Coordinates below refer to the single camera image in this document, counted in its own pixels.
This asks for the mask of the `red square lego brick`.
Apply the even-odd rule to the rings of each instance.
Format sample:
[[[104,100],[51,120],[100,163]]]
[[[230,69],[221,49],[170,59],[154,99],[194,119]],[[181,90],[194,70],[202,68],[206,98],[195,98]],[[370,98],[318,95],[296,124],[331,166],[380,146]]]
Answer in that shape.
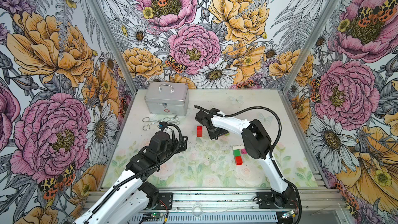
[[[203,137],[203,127],[202,126],[197,126],[197,137],[198,138]]]

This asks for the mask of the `white long lego brick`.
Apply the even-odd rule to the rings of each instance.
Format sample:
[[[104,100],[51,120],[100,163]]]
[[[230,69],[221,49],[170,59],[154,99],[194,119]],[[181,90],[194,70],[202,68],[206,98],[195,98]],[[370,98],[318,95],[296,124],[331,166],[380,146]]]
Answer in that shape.
[[[233,150],[242,150],[244,148],[245,148],[244,145],[235,145],[235,146],[233,146]]]

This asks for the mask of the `red tall lego brick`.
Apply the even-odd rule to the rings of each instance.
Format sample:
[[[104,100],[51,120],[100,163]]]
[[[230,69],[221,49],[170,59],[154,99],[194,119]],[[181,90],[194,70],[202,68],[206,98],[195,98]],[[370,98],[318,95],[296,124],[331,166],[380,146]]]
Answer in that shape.
[[[243,164],[243,160],[242,160],[241,156],[234,157],[234,159],[235,159],[235,164],[237,166],[241,166]]]

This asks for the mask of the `green lego brick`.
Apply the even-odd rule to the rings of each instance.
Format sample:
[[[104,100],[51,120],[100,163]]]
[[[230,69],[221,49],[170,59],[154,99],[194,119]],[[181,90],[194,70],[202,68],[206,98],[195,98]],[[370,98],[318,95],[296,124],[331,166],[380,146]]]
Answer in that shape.
[[[234,157],[240,157],[241,156],[240,150],[239,149],[234,149],[233,150],[233,156]]]

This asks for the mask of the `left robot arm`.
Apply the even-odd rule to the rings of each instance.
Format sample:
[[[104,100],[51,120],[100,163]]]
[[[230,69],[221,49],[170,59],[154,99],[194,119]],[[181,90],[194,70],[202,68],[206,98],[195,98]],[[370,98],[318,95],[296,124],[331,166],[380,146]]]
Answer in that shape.
[[[177,153],[187,150],[188,137],[175,124],[167,124],[134,155],[116,182],[75,224],[126,224],[138,212],[153,208],[159,190],[147,179]]]

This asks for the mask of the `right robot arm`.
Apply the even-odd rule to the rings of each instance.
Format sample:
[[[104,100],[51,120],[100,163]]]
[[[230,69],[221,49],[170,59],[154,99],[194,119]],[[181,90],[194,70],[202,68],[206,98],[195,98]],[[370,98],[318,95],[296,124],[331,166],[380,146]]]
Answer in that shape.
[[[278,207],[286,207],[288,203],[294,201],[298,207],[301,206],[297,186],[283,176],[274,158],[274,149],[282,135],[282,122],[273,110],[264,106],[252,106],[227,115],[216,108],[207,110],[198,105],[194,108],[199,110],[195,116],[196,121],[206,127],[210,139],[216,140],[228,133],[234,133],[242,138],[244,149],[250,157],[259,161],[269,180],[272,203]],[[237,115],[252,110],[264,110],[275,117],[278,130],[274,141],[260,120],[249,121],[236,118]]]

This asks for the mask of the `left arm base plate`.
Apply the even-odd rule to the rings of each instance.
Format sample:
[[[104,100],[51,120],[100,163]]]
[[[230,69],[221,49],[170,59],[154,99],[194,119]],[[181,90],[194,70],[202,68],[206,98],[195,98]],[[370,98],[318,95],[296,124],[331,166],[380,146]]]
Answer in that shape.
[[[150,198],[147,209],[148,210],[171,210],[173,206],[174,194],[171,192],[161,192],[155,194]]]

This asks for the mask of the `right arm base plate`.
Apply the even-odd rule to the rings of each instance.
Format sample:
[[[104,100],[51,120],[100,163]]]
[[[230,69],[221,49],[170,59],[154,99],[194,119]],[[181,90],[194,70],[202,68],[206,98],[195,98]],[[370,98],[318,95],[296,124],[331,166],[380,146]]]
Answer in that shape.
[[[297,198],[286,200],[266,191],[257,192],[254,202],[258,204],[259,209],[298,209],[301,206]]]

